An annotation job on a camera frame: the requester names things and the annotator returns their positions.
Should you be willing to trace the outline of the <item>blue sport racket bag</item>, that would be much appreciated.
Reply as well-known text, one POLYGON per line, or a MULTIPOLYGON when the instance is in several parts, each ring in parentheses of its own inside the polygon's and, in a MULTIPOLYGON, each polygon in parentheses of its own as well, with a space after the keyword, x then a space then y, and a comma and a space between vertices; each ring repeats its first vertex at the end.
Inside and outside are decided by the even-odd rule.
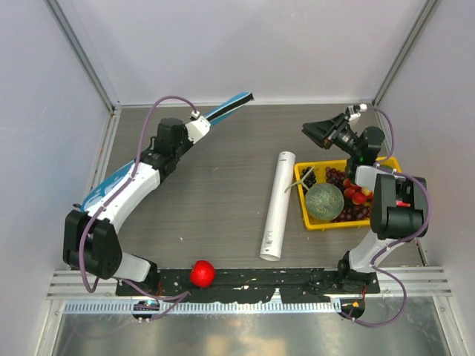
MULTIPOLYGON (((204 114, 204 118, 207 119, 211 125, 216 125, 217 123, 223 121, 230 115, 232 115, 238 108, 241 108, 248 102, 251 102, 254 99, 252 92, 242 92, 233 96, 231 99, 227 100, 223 104, 212 109, 208 113, 204 114)), ((129 173, 132 172, 134 167, 135 158, 130 162, 123 165, 121 168, 113 172, 109 177, 104 179, 97 187, 95 187, 89 195, 84 198, 81 203, 73 204, 73 207, 80 210, 86 211, 93 204, 100 201, 106 194, 115 188, 116 185, 129 173)))

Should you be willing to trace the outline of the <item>white shuttlecock tube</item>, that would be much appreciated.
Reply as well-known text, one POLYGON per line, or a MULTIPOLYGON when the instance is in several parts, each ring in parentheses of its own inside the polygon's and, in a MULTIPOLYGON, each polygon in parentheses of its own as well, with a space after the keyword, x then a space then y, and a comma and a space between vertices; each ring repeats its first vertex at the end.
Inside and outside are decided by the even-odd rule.
POLYGON ((281 259, 294 164, 294 153, 279 153, 260 250, 260 258, 269 262, 281 259))

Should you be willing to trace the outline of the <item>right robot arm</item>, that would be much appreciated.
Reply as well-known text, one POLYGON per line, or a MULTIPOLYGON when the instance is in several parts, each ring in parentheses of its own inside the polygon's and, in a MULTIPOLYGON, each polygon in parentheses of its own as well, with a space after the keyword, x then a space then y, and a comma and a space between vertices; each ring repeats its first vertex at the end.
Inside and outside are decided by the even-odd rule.
POLYGON ((431 214, 425 179, 384 167, 378 159, 385 139, 382 129, 370 126, 356 134, 350 127, 351 119, 354 115, 346 112, 302 127, 318 147, 335 145, 346 152, 346 177, 373 194, 370 230, 338 262, 335 282, 345 292, 369 286, 380 270, 379 263, 391 251, 425 235, 431 214))

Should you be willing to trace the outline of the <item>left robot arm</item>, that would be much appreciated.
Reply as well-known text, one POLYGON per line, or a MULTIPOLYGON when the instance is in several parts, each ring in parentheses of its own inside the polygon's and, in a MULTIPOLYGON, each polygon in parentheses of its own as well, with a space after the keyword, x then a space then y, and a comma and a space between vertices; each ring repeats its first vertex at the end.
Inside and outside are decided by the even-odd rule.
POLYGON ((99 279, 127 280, 140 294, 153 294, 159 284, 156 263, 125 253, 118 232, 128 215, 209 131, 204 118, 188 123, 162 119, 139 157, 110 175, 66 216, 64 262, 99 279))

